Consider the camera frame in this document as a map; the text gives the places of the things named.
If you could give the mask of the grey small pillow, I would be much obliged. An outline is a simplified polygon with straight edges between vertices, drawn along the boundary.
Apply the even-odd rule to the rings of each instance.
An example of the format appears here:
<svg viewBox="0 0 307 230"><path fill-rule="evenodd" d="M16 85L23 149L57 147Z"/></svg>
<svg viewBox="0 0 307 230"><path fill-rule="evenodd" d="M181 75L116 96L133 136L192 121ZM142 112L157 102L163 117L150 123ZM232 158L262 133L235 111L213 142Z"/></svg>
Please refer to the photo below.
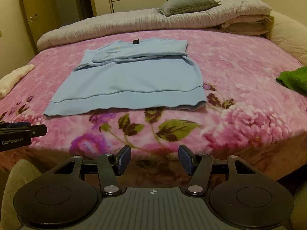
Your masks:
<svg viewBox="0 0 307 230"><path fill-rule="evenodd" d="M157 11L166 17L170 17L192 12L203 12L219 5L220 1L216 0L169 0Z"/></svg>

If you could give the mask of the folded striped grey quilt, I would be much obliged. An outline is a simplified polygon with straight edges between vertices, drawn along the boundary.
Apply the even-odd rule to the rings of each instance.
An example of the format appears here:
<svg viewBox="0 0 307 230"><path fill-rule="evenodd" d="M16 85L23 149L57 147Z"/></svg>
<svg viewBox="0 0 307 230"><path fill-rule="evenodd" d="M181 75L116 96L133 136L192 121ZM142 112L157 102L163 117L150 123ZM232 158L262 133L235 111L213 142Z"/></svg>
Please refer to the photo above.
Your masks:
<svg viewBox="0 0 307 230"><path fill-rule="evenodd" d="M161 29L205 29L247 15L271 14L271 7L261 0L216 0L220 5L202 12L166 17L157 9L115 12L84 19L43 34L37 49L72 44L117 33Z"/></svg>

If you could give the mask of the cream quilted headboard cushion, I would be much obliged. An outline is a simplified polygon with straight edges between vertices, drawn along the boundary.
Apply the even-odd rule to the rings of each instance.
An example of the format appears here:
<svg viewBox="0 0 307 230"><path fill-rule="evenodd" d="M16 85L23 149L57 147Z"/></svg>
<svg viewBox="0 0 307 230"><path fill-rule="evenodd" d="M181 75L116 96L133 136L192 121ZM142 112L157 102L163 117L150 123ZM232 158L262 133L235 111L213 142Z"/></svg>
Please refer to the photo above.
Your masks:
<svg viewBox="0 0 307 230"><path fill-rule="evenodd" d="M274 23L270 41L296 58L302 65L307 64L307 28L302 23L279 12L271 11Z"/></svg>

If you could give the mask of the pink floral bed blanket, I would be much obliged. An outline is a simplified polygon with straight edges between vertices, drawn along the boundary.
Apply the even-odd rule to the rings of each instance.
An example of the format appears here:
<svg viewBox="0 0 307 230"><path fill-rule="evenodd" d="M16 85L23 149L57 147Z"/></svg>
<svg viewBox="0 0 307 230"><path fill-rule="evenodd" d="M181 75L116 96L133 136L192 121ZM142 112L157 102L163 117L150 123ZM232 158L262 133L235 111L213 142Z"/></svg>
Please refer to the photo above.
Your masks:
<svg viewBox="0 0 307 230"><path fill-rule="evenodd" d="M117 40L188 41L200 67L207 104L197 111L108 110L47 118L52 96L88 49ZM105 36L46 49L34 70L1 99L1 120L45 124L48 132L30 146L1 153L1 171L27 159L42 171L73 155L94 158L129 144L132 159L120 183L126 186L183 185L178 146L216 159L236 155L274 180L306 164L306 97L276 82L301 64L271 41L205 30L142 31Z"/></svg>

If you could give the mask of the green cloth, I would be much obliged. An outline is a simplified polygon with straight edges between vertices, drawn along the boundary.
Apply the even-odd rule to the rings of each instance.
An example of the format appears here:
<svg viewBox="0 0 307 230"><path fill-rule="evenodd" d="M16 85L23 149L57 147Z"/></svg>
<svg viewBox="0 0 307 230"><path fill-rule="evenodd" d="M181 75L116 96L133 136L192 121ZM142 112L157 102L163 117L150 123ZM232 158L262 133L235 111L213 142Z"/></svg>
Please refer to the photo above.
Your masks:
<svg viewBox="0 0 307 230"><path fill-rule="evenodd" d="M276 78L277 83L306 97L307 67L300 67L294 71L281 72Z"/></svg>

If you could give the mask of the dark wooden door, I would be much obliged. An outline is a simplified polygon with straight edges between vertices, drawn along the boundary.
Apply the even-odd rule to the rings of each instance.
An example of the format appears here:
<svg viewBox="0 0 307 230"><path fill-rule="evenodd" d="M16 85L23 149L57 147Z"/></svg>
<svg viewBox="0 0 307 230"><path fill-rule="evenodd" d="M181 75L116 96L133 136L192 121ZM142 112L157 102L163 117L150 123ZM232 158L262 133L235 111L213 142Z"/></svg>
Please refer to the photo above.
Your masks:
<svg viewBox="0 0 307 230"><path fill-rule="evenodd" d="M33 41L61 26L94 16L91 0L22 0Z"/></svg>

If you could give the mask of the light blue sweatshirt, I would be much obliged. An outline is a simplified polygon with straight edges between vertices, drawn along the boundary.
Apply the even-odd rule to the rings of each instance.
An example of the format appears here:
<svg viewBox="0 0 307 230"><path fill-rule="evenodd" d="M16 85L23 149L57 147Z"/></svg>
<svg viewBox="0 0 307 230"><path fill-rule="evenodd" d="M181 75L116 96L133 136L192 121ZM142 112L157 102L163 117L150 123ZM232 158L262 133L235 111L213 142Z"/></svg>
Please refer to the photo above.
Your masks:
<svg viewBox="0 0 307 230"><path fill-rule="evenodd" d="M203 77L186 40L116 41L87 50L44 111L70 116L110 108L194 111L207 102Z"/></svg>

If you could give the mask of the folded beige blanket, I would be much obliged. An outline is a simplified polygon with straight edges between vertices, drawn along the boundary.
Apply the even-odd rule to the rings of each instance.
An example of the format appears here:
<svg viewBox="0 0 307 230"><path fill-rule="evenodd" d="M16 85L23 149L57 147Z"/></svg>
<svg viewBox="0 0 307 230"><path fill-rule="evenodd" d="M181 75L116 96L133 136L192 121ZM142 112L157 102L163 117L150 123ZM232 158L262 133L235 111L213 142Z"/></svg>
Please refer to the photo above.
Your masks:
<svg viewBox="0 0 307 230"><path fill-rule="evenodd" d="M220 24L219 28L227 33L248 36L263 36L268 39L273 24L273 16L245 15L230 19L225 23Z"/></svg>

